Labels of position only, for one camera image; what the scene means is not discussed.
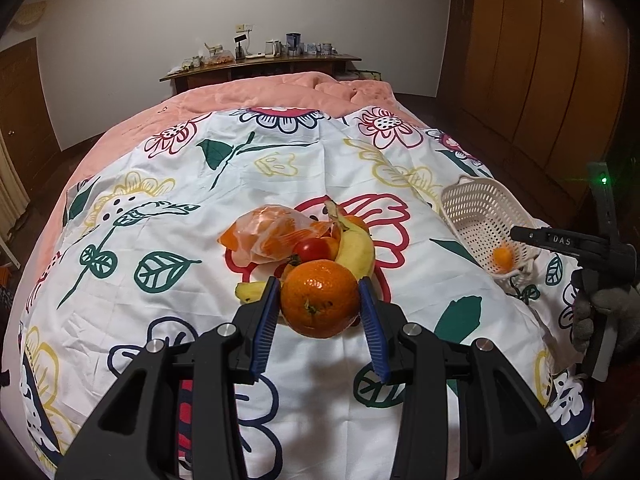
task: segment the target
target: white floral duvet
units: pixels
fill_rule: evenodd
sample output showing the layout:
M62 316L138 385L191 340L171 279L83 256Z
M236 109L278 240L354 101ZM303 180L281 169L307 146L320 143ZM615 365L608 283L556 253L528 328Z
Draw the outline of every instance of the white floral duvet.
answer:
M446 134L381 108L340 119L246 108L151 136L72 187L56 253L24 305L16 341L28 431L44 471L53 476L147 341L194 340L232 319L237 282L281 272L241 266L217 243L223 230L265 203L322 219L327 196L369 226L383 299L443 339L492 339L582 455L592 403L582 381L562 371L577 357L568 283L575 261L543 252L532 282L499 288L438 215L442 189L462 174L490 176ZM191 387L182 385L179 407L183 473ZM456 428L455 391L448 396ZM402 386L383 386L373 373L361 327L313 340L278 326L266 373L236 389L250 477L387 479L403 397Z

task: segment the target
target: pink comforter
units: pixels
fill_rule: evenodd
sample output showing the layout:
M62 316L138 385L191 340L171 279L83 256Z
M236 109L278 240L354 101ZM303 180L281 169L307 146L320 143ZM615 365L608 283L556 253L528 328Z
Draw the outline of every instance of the pink comforter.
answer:
M49 264L56 240L62 230L66 190L129 153L147 137L212 110L282 106L312 108L332 117L343 117L370 105L386 108L407 122L423 126L398 109L398 102L388 83L338 83L335 79L318 72L257 77L196 88L134 115L106 132L69 179L42 232L40 251L38 254L32 254L32 257L37 258L36 276L39 276ZM24 285L30 290L34 283Z

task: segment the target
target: red flower pattern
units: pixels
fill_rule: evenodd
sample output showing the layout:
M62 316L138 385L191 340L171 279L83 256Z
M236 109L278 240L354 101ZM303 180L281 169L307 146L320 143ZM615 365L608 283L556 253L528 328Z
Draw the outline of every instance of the red flower pattern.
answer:
M406 148L415 148L424 140L415 126L384 108L364 110L358 118L358 129L363 135L373 137L373 145L379 150L388 148L396 139Z
M175 155L186 146L198 131L197 123L207 119L212 112L200 115L194 119L178 124L149 137L145 142L145 152L150 152L148 158L153 158L160 153L168 152Z
M460 160L468 160L474 166L482 166L482 162L480 162L473 155L470 155L465 150L463 150L462 147L455 140L453 140L450 135L447 135L440 130L428 130L427 135L431 137L431 139L437 140L450 152L453 152Z
M62 256L64 256L64 254L60 254L60 251L57 251L56 254L53 255L53 258L49 262L49 265L47 266L47 268L44 270L42 275L38 278L38 281L33 287L31 294L27 298L27 303L24 305L24 309L27 311L27 314L29 313L29 309L33 306L33 302L36 300L36 296L38 295L38 292L42 287L42 283L44 283L44 281L49 277L49 274L53 270L53 267L56 265L56 263L58 263L62 259Z
M324 207L324 201L327 199L327 196L313 198L299 204L295 209L306 214L319 216ZM409 233L402 223L410 218L407 204L389 193L370 193L347 200L340 206L347 214L362 218L371 231L374 245L383 249L376 251L374 274L380 285L383 301L391 301L391 291L383 269L398 269L404 265L405 259L402 251L409 246ZM229 270L242 275L243 282L249 282L252 273L258 268L257 264L249 264L245 267L238 266L234 262L233 253L230 250L225 252L225 262ZM278 276L282 273L283 268L283 265L275 267L270 274Z

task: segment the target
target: human hand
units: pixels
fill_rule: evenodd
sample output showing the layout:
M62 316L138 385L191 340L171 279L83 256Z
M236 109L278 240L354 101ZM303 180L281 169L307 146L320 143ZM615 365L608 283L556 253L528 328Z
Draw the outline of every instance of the human hand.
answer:
M640 342L640 294L631 285L603 288L590 297L583 290L578 290L573 309L573 344L578 352L586 351L593 336L595 312L616 316L620 320L615 354L622 354Z

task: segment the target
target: orange in plastic bag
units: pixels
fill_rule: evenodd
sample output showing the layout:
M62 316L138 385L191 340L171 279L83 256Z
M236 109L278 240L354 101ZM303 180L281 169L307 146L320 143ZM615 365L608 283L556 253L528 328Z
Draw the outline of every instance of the orange in plastic bag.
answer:
M267 204L242 215L218 242L236 253L238 263L266 264L288 258L300 240L319 238L331 226L295 209Z

